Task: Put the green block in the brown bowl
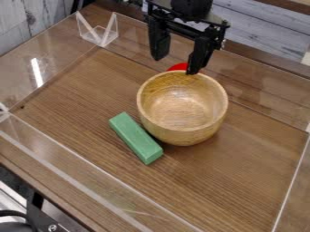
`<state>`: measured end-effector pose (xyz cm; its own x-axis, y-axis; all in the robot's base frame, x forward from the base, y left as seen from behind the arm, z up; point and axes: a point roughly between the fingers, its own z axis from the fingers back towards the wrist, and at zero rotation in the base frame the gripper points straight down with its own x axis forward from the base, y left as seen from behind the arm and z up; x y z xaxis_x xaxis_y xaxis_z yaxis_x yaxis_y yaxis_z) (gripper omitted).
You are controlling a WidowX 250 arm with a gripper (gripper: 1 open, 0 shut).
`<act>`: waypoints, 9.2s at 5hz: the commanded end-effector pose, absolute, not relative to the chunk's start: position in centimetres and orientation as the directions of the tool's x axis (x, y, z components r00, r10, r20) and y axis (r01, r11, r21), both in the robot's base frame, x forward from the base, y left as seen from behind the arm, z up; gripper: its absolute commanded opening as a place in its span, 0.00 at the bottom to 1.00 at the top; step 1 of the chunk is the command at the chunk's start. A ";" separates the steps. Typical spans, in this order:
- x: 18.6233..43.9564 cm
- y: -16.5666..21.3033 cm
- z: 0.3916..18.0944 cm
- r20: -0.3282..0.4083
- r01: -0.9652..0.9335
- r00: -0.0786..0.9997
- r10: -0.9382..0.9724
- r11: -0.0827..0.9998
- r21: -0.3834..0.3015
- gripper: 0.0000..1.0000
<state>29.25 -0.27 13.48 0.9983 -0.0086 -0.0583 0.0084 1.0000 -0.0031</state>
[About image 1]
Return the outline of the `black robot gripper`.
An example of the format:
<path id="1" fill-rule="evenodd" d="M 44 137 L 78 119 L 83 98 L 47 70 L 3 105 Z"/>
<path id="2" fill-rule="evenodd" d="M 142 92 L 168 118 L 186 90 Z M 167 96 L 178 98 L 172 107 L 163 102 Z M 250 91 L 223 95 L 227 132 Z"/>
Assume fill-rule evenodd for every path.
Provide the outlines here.
<path id="1" fill-rule="evenodd" d="M 170 52 L 171 35 L 195 40 L 187 59 L 187 75 L 207 65 L 214 48 L 223 46 L 230 22 L 213 12 L 214 0 L 144 0 L 148 22 L 148 46 L 155 61 Z"/>

